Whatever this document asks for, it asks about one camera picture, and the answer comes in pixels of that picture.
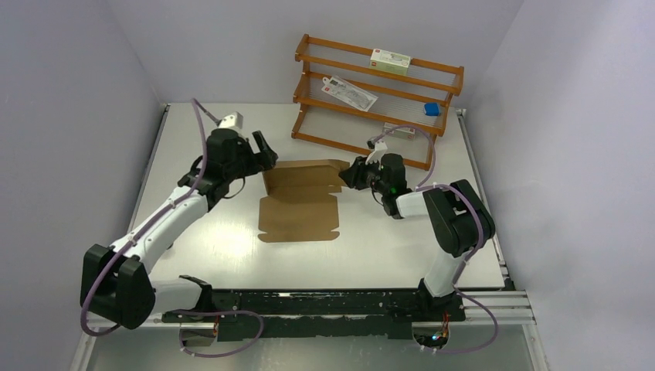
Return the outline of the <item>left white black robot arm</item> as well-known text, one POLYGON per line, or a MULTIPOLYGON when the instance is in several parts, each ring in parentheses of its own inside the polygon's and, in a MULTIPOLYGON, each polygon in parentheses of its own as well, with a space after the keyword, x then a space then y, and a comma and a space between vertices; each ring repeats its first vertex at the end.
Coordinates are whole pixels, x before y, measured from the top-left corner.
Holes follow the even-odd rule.
POLYGON ((217 128, 205 140, 168 198, 136 230, 109 247, 95 244, 83 257, 80 324, 89 335, 93 313, 120 327, 136 329, 154 313, 181 312, 201 322, 214 309, 212 286, 196 277, 152 281, 150 274, 164 252, 197 220, 225 199, 231 183, 275 167, 277 153, 261 131, 252 136, 259 149, 235 128, 217 128))

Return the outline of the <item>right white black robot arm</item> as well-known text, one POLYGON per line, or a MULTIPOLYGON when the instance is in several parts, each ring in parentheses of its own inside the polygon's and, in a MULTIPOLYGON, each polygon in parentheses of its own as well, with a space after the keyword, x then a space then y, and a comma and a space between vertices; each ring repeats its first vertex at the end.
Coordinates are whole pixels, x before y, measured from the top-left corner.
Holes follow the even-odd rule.
POLYGON ((350 189, 369 189, 381 196, 385 213, 395 220, 426 216, 438 251, 419 286, 427 291, 417 299, 417 311, 427 320, 446 310, 444 296, 456 284, 471 257, 495 235, 495 222, 469 180, 411 190, 401 155, 385 154, 378 162, 359 156, 338 173, 350 189))

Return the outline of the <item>brown cardboard box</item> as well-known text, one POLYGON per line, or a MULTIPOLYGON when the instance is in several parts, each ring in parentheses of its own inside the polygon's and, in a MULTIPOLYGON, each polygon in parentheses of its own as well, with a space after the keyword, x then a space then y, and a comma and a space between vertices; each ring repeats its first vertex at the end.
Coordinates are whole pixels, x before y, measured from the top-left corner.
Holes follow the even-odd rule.
POLYGON ((339 237, 339 173, 349 163, 337 159, 279 161, 263 173, 258 238, 264 243, 330 241, 339 237))

